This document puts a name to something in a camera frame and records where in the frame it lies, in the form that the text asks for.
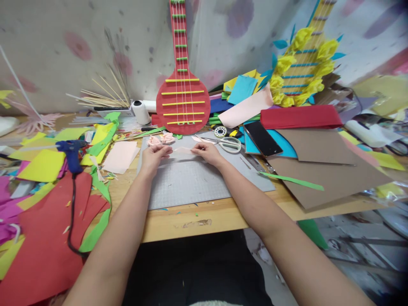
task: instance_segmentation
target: red tissue paper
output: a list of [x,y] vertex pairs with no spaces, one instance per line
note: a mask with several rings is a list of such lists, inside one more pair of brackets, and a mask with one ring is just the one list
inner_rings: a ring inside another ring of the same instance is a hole
[[320,128],[334,129],[343,126],[333,105],[261,110],[261,123],[265,129]]
[[[109,208],[99,195],[91,195],[92,177],[76,177],[74,227],[71,242],[79,248],[95,216]],[[72,174],[68,172],[40,202],[19,214],[25,241],[0,283],[0,306],[26,306],[71,288],[83,263],[67,244],[71,221]]]

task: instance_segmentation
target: white roll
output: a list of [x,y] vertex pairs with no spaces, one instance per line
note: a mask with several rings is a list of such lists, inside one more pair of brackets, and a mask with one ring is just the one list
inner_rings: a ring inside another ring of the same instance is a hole
[[143,103],[145,104],[146,109],[149,113],[156,112],[156,101],[143,100]]
[[144,101],[134,101],[132,103],[132,110],[135,113],[137,123],[141,125],[149,124],[151,119],[146,109]]
[[344,126],[370,147],[384,147],[387,145],[387,142],[376,131],[366,129],[355,120],[348,121]]

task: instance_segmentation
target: hand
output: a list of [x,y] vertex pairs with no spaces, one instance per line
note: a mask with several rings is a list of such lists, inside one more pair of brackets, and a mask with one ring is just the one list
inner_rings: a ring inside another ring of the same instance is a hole
[[191,149],[191,152],[201,156],[206,162],[215,167],[219,167],[227,161],[221,156],[218,149],[209,142],[198,142],[194,148]]
[[173,148],[162,144],[146,148],[143,151],[142,168],[139,173],[151,179],[154,178],[160,161],[169,158],[171,153],[173,153]]

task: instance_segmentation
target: guitar neck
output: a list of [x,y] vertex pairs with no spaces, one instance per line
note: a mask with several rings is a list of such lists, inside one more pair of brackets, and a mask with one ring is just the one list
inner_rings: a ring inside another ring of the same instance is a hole
[[171,29],[173,34],[176,75],[189,74],[187,50],[187,18],[185,0],[170,0]]

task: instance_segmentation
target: scissors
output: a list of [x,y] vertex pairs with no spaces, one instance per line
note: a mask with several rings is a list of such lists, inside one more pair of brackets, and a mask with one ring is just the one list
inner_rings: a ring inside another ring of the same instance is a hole
[[234,138],[234,137],[224,137],[220,139],[212,139],[212,138],[206,138],[206,137],[201,137],[204,140],[209,140],[211,142],[216,142],[220,145],[221,148],[223,148],[225,151],[228,153],[239,153],[241,151],[241,142]]

